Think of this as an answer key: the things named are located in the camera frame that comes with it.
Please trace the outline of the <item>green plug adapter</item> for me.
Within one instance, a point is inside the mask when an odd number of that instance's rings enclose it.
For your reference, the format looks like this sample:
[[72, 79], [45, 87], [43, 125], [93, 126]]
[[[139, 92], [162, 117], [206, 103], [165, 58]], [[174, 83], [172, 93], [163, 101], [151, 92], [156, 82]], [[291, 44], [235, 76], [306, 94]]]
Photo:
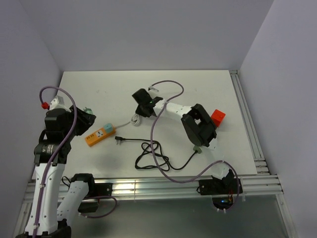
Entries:
[[90, 108], [87, 108], [87, 107], [85, 107], [84, 109], [83, 109], [83, 112], [85, 113], [85, 116], [93, 116], [94, 115], [94, 113], [93, 113], [93, 111], [92, 111], [92, 109], [90, 109]]

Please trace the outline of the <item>red cube plug adapter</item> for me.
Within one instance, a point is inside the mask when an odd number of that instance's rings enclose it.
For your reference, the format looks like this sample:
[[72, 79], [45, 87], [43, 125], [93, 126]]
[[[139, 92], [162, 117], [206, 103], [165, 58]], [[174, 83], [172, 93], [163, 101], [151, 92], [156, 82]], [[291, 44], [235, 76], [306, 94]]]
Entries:
[[224, 120], [226, 114], [218, 109], [216, 109], [212, 115], [211, 115], [211, 119], [213, 121], [213, 123], [215, 124], [216, 127], [219, 127], [222, 123], [222, 121]]

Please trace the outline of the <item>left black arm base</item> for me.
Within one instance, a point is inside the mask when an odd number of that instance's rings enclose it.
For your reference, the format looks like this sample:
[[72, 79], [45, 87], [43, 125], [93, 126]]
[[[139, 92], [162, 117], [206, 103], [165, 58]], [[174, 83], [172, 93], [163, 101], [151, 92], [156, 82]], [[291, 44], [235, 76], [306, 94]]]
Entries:
[[100, 203], [100, 199], [91, 199], [91, 197], [97, 196], [110, 196], [112, 193], [112, 183], [96, 183], [92, 193], [85, 196], [85, 199], [81, 202], [78, 212], [79, 213], [94, 213], [97, 211]]

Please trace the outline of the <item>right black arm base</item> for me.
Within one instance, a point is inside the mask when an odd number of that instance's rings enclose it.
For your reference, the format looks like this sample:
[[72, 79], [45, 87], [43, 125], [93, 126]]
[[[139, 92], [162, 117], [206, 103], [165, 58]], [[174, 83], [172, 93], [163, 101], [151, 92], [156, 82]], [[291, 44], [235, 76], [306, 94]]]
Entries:
[[243, 193], [240, 180], [233, 179], [226, 183], [222, 180], [201, 179], [196, 192], [201, 196], [212, 196], [212, 203], [218, 210], [227, 211], [233, 205], [235, 200]]

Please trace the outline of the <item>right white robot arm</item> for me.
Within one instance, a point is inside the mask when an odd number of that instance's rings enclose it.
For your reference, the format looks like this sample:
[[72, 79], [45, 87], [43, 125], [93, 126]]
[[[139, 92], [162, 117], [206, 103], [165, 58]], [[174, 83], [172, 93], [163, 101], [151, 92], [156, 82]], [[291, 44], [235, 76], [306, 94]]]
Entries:
[[151, 116], [155, 117], [150, 130], [150, 145], [156, 165], [158, 165], [158, 161], [153, 148], [154, 129], [161, 116], [181, 122], [188, 139], [193, 145], [206, 147], [209, 153], [213, 150], [210, 148], [210, 145], [217, 137], [216, 125], [202, 105], [195, 104], [190, 107], [171, 102], [172, 99], [180, 95], [181, 94], [177, 94], [169, 99], [164, 99], [159, 96], [152, 98], [147, 90], [143, 88], [137, 90], [132, 95], [138, 104], [136, 114], [146, 118]]

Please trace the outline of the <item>light blue plug adapter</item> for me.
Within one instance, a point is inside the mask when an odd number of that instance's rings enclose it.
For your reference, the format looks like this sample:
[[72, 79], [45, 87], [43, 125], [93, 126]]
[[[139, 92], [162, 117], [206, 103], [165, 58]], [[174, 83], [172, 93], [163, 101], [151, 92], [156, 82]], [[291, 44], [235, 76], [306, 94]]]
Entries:
[[103, 129], [106, 133], [111, 133], [114, 130], [114, 127], [111, 123], [107, 123], [103, 126]]

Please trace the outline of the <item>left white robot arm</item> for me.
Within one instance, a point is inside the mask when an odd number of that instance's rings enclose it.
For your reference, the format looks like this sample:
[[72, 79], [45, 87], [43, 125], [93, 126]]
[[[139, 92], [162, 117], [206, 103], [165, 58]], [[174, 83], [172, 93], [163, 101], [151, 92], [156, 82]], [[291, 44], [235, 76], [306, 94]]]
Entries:
[[70, 142], [86, 132], [95, 122], [90, 109], [50, 108], [45, 117], [45, 129], [34, 149], [35, 191], [29, 220], [20, 238], [69, 238], [71, 222], [84, 198], [96, 194], [92, 174], [76, 174], [66, 200], [58, 203], [60, 181]]

